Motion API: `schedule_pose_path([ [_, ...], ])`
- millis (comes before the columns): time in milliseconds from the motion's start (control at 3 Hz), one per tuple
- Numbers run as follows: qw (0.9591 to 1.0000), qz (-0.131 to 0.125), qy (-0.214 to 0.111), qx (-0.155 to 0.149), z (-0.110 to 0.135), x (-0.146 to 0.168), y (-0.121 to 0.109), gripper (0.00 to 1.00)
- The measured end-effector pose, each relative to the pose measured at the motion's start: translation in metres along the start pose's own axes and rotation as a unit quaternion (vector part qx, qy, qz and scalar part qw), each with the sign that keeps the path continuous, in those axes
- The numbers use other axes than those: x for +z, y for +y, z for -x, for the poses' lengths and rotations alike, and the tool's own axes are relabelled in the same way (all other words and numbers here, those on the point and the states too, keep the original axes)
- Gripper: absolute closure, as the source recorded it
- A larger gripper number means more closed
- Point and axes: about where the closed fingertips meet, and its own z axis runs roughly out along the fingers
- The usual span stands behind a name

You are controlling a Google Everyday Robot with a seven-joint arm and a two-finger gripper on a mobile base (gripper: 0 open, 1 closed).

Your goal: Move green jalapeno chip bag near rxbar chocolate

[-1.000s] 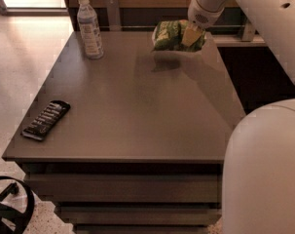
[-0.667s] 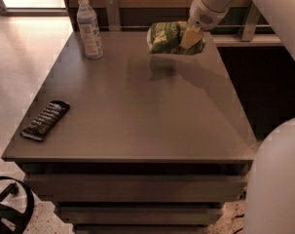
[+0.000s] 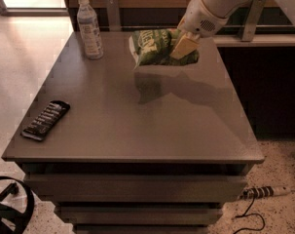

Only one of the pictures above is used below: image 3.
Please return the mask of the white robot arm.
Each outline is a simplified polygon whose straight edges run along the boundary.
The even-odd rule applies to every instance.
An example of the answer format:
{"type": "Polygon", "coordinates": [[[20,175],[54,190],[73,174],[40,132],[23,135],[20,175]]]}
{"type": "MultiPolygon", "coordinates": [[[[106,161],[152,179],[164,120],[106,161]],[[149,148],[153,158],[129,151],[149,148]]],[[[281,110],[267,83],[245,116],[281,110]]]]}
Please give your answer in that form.
{"type": "MultiPolygon", "coordinates": [[[[194,52],[201,38],[215,35],[241,5],[254,0],[191,0],[177,26],[179,35],[170,56],[182,59],[194,52]]],[[[275,0],[295,27],[295,0],[275,0]]]]}

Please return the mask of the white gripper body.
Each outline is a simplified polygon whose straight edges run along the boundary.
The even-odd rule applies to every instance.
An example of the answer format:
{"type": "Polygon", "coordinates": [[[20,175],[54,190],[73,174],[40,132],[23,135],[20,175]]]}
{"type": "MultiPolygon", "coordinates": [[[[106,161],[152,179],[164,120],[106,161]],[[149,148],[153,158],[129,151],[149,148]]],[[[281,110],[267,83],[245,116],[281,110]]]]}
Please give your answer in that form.
{"type": "Polygon", "coordinates": [[[207,38],[215,35],[227,21],[213,14],[203,0],[191,0],[177,28],[207,38]]]}

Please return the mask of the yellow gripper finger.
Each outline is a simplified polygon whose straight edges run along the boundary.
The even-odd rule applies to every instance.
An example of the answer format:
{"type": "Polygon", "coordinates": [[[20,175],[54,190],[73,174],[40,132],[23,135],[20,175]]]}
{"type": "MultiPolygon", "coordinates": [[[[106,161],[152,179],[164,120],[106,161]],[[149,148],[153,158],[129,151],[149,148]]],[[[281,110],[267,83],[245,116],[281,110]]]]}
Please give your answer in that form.
{"type": "Polygon", "coordinates": [[[199,46],[200,36],[191,32],[182,32],[173,45],[170,56],[174,59],[182,59],[194,52],[199,46]]]}
{"type": "Polygon", "coordinates": [[[177,28],[169,28],[167,34],[169,37],[169,45],[173,46],[179,37],[180,31],[177,28]]]}

